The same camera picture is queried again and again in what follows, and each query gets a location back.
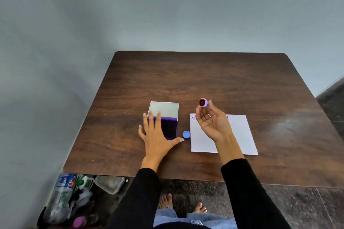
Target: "person's left hand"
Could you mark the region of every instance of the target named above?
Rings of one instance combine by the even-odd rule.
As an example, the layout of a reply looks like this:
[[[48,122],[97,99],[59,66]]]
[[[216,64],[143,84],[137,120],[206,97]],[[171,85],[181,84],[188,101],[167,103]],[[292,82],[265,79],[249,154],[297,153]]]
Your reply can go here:
[[[155,127],[152,111],[149,111],[148,121],[147,115],[144,113],[144,131],[146,135],[142,132],[141,125],[139,125],[139,135],[143,139],[146,148],[146,156],[142,161],[141,168],[148,167],[157,172],[157,168],[167,152],[172,149],[174,145],[184,141],[184,139],[175,138],[174,140],[167,140],[164,137],[161,129],[161,112],[157,114]]]

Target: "floor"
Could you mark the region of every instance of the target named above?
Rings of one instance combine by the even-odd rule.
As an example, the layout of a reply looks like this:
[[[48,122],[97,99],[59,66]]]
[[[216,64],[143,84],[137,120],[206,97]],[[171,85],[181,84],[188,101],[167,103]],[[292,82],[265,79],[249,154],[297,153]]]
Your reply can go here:
[[[319,99],[333,126],[344,140],[344,86]],[[116,195],[101,194],[98,213],[108,218],[125,195],[132,178]],[[208,212],[234,217],[225,183],[161,179],[162,194],[173,195],[179,217],[192,212],[198,202]],[[344,228],[344,189],[263,185],[292,228]]]

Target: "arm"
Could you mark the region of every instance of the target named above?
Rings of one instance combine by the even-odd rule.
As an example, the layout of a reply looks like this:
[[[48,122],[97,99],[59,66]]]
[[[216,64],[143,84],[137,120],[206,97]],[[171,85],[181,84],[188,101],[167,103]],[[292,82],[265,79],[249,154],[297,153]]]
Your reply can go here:
[[[196,119],[215,142],[238,229],[290,229],[244,158],[226,114],[209,102],[205,108],[197,107]]]
[[[161,193],[161,184],[156,174],[158,166],[167,152],[184,139],[166,140],[161,129],[160,113],[157,115],[155,124],[151,111],[149,122],[147,115],[144,114],[144,130],[146,135],[143,134],[142,127],[139,125],[139,136],[144,140],[146,156],[126,195],[110,217],[108,229],[153,227]]]

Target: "hand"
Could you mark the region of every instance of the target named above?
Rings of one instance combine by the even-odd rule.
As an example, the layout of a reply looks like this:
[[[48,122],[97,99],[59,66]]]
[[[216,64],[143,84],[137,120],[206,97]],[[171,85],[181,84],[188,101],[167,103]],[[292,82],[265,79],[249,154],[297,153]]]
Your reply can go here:
[[[215,143],[223,140],[232,134],[232,128],[226,114],[216,108],[210,100],[208,106],[202,108],[200,105],[196,109],[196,120],[209,138]]]
[[[157,168],[167,152],[172,149],[174,145],[184,141],[184,139],[175,138],[174,140],[167,140],[164,137],[161,129],[161,112],[157,114],[155,127],[152,111],[149,111],[148,121],[147,115],[144,113],[144,131],[146,135],[142,132],[141,125],[139,125],[139,135],[144,141],[146,150],[146,156],[142,161],[141,168],[148,167],[157,172]]]

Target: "round blue cap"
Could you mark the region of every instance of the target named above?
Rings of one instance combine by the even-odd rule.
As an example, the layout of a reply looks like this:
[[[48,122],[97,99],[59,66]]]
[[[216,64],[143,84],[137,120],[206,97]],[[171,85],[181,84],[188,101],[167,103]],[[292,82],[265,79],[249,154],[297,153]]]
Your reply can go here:
[[[187,130],[184,131],[184,132],[183,132],[183,138],[184,138],[184,139],[190,138],[190,131],[187,131]]]

